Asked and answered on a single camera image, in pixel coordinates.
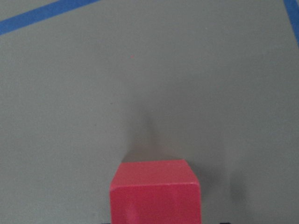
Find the red block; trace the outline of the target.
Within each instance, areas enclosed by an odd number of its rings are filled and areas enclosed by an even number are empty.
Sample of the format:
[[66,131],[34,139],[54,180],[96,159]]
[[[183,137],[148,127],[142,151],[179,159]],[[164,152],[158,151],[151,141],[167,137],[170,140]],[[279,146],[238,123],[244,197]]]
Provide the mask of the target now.
[[109,189],[113,224],[200,224],[200,183],[186,160],[122,162]]

